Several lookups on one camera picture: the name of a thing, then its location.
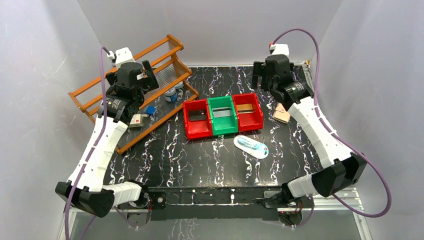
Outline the beige leather card holder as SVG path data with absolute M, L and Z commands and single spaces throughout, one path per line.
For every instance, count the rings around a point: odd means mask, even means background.
M 278 103 L 273 112 L 272 119 L 287 124 L 290 121 L 290 118 L 290 113 L 285 110 L 281 103 Z

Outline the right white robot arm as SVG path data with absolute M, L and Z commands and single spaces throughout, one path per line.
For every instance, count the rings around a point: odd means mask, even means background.
M 294 79 L 293 66 L 284 54 L 255 61 L 251 86 L 270 92 L 283 105 L 307 135 L 323 169 L 283 183 L 280 193 L 258 200 L 260 204 L 278 200 L 295 207 L 302 197 L 329 197 L 356 184 L 367 165 L 362 156 L 333 137 L 334 130 L 324 127 L 325 118 L 314 102 L 313 90 L 305 80 Z

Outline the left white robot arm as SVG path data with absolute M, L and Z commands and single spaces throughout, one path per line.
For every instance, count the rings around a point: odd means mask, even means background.
M 159 84 L 150 62 L 126 62 L 106 74 L 102 101 L 87 147 L 67 181 L 60 181 L 55 193 L 65 202 L 65 209 L 77 208 L 96 217 L 105 217 L 114 207 L 132 203 L 144 208 L 149 203 L 148 188 L 136 180 L 105 185 L 104 177 L 112 155 L 129 128 L 131 120 L 145 102 L 145 94 Z

